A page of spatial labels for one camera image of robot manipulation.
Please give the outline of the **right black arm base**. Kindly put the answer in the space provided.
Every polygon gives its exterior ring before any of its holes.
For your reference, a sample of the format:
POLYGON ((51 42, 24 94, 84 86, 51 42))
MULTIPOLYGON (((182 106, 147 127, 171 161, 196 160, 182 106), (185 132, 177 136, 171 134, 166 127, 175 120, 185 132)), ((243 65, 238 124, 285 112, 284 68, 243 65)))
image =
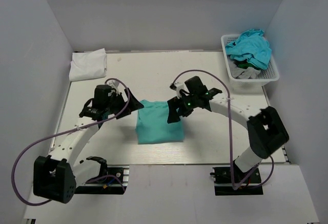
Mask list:
POLYGON ((256 169, 237 190, 233 189, 229 166, 214 167, 210 176, 214 180, 214 191, 216 196, 263 195, 262 186, 255 188, 255 186, 262 182, 259 169, 256 169))

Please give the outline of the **green t shirt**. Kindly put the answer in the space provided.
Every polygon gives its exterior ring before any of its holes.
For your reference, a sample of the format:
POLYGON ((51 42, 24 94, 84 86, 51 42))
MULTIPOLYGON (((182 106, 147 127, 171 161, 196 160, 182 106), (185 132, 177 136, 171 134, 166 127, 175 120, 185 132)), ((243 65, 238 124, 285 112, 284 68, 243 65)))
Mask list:
POLYGON ((169 107, 165 101, 141 100, 144 108, 138 110, 136 134, 138 144, 151 145, 182 142, 185 138, 182 122, 169 124, 169 107))

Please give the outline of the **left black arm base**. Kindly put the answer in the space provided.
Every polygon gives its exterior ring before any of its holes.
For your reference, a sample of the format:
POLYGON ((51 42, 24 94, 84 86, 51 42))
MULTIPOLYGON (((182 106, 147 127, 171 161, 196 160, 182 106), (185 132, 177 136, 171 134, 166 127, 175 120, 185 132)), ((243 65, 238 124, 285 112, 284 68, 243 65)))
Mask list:
POLYGON ((108 166, 104 175, 111 176, 79 186, 75 194, 123 195, 128 185, 129 166, 108 166))

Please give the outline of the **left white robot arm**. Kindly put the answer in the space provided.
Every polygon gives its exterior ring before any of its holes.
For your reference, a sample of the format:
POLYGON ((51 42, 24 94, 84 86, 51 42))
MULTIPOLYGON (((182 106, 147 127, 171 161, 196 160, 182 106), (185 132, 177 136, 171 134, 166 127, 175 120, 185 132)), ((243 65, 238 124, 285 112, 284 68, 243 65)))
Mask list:
POLYGON ((34 162, 33 194, 49 200, 68 203, 76 188, 89 181, 104 182, 108 178, 107 161, 98 156, 78 160, 89 140, 100 130, 109 115, 120 119, 133 111, 144 108, 128 88, 128 100, 110 85, 98 85, 93 98, 86 101, 79 114, 76 131, 47 156, 39 156, 34 162))

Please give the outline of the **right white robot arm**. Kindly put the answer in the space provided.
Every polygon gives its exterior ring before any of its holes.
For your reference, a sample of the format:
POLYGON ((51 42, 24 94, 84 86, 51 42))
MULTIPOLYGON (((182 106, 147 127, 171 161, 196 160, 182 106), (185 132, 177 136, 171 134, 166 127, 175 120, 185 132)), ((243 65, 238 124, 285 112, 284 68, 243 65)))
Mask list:
POLYGON ((288 132, 275 108, 254 108, 233 100, 217 88, 208 89, 198 76, 183 84, 175 82, 170 88, 176 96, 168 100, 167 122, 177 123, 196 108, 224 115, 245 127, 248 131, 249 147, 234 161, 232 178, 244 182, 250 170, 267 159, 289 141, 288 132))

